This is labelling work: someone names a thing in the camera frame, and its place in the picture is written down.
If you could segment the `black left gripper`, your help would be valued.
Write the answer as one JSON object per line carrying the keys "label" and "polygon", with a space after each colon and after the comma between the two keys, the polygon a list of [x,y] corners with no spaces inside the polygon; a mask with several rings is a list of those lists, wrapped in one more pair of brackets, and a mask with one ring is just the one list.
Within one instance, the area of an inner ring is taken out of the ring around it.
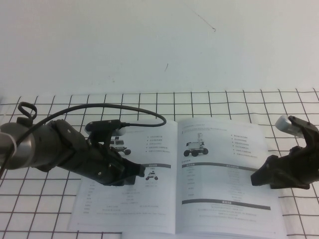
{"label": "black left gripper", "polygon": [[72,158],[72,172],[105,186],[134,185],[136,176],[145,176],[145,166],[124,159],[114,148],[91,139],[87,149]]}

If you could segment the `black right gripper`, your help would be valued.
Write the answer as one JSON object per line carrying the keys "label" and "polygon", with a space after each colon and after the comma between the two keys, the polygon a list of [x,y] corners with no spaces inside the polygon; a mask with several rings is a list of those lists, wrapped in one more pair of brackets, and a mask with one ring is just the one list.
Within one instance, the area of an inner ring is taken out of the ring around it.
{"label": "black right gripper", "polygon": [[283,157],[271,155],[251,175],[253,186],[270,185],[272,189],[309,189],[319,180],[319,149],[293,147]]}

